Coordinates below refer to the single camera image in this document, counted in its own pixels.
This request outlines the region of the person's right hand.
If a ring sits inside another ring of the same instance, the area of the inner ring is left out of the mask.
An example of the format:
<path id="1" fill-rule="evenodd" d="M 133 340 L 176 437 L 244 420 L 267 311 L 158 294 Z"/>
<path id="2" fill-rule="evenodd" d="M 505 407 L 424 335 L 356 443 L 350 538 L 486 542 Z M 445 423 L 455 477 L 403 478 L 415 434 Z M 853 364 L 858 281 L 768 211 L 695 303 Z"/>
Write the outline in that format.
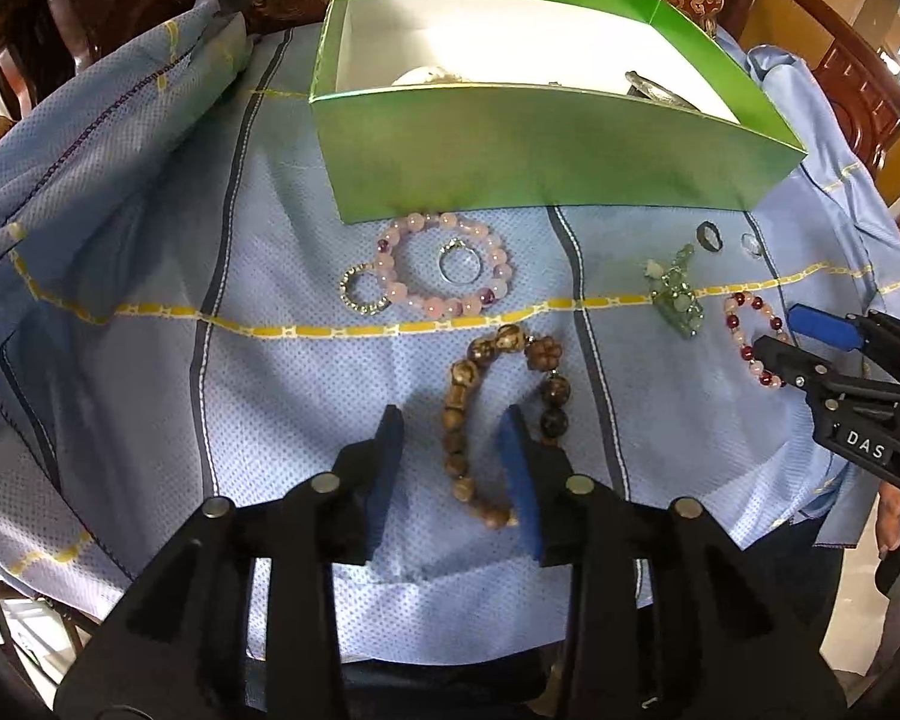
<path id="1" fill-rule="evenodd" d="M 880 559 L 900 546 L 900 489 L 893 484 L 881 483 L 878 489 L 875 538 Z"/>

